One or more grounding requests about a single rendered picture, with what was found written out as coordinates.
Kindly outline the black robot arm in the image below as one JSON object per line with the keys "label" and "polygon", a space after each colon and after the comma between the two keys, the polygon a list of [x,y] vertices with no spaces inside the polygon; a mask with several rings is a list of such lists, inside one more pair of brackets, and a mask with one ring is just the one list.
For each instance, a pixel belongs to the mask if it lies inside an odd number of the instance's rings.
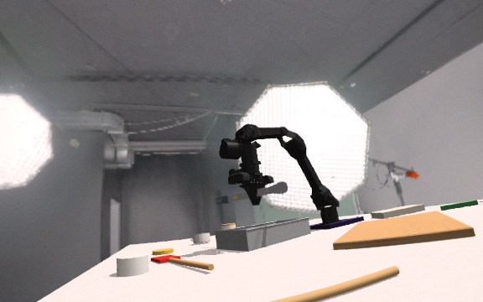
{"label": "black robot arm", "polygon": [[[283,139],[285,135],[291,138],[287,142]],[[239,159],[241,157],[241,160],[257,158],[257,148],[261,147],[261,144],[255,140],[269,138],[277,138],[281,146],[287,150],[288,155],[299,164],[312,189],[310,197],[313,204],[321,212],[321,225],[342,221],[339,220],[336,210],[336,207],[340,207],[339,201],[333,196],[330,189],[320,182],[319,176],[309,162],[304,139],[285,126],[260,128],[257,125],[247,123],[236,131],[235,139],[223,138],[221,140],[220,157],[222,159]]]}

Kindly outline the light grey cylinder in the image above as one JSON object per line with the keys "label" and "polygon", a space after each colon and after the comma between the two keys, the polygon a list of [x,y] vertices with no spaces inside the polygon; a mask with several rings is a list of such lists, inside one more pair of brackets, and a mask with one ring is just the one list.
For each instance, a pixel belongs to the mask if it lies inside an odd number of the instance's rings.
{"label": "light grey cylinder", "polygon": [[132,277],[148,273],[148,253],[136,253],[117,257],[117,276]]}

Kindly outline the dark grey roasting tin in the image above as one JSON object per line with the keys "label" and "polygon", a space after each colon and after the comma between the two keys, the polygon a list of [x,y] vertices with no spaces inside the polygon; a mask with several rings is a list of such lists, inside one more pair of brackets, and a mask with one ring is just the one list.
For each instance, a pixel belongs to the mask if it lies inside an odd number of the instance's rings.
{"label": "dark grey roasting tin", "polygon": [[216,249],[246,251],[272,246],[310,234],[309,218],[272,221],[216,233]]}

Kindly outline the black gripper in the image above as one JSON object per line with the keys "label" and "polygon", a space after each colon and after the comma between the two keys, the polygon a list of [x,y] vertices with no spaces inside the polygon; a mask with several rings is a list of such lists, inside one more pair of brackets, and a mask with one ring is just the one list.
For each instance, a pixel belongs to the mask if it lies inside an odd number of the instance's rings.
{"label": "black gripper", "polygon": [[260,205],[262,199],[261,195],[257,196],[257,190],[274,183],[274,178],[271,175],[263,176],[260,173],[259,164],[261,164],[261,161],[258,161],[258,158],[243,159],[240,164],[243,172],[231,174],[228,177],[229,185],[235,185],[239,181],[242,182],[242,185],[239,185],[239,187],[242,187],[246,191],[254,206]]}

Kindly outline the red spatula with tan handle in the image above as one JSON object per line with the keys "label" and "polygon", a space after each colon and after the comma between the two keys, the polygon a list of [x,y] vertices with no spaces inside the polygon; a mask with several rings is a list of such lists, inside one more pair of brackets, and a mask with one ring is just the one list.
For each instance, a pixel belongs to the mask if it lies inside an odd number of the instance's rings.
{"label": "red spatula with tan handle", "polygon": [[184,266],[193,267],[193,268],[201,268],[201,269],[210,270],[210,271],[214,269],[214,264],[184,260],[184,259],[181,259],[180,256],[174,256],[174,255],[168,255],[168,256],[163,255],[161,257],[154,257],[154,258],[151,258],[151,261],[154,261],[156,263],[170,262],[170,263],[175,263],[175,264],[184,265]]}

